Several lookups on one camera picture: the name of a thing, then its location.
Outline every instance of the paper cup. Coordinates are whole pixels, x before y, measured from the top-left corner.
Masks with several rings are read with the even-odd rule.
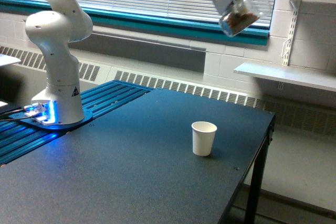
[[[193,128],[193,153],[198,156],[210,155],[217,126],[209,122],[195,122]]]

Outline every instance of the metal extrusion rail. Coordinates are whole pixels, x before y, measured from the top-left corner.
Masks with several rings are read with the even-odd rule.
[[[111,81],[81,94],[84,109],[91,109],[96,119],[152,89]],[[63,136],[66,132],[39,130],[20,122],[0,123],[0,165],[7,164],[50,141]]]

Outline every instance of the teal window frame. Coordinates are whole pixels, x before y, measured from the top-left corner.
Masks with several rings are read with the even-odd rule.
[[[167,36],[188,37],[193,40],[236,42],[265,46],[269,29],[246,28],[235,37],[226,36],[218,24],[172,19],[157,16],[114,12],[110,10],[82,8],[97,25],[110,25],[124,29],[141,30],[144,33],[161,33]],[[32,14],[51,10],[46,2],[29,0],[0,0],[0,11]]]

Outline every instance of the clear plastic container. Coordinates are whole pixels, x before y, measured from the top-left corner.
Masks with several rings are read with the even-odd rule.
[[[219,20],[223,32],[233,37],[262,17],[271,14],[268,0],[233,0]]]

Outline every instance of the table leg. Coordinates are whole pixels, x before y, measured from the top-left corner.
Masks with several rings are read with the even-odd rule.
[[[245,213],[245,224],[254,224],[255,221],[271,132],[272,130],[270,129],[263,143],[263,146],[261,147],[261,150],[259,151],[258,156],[254,162],[252,180]]]

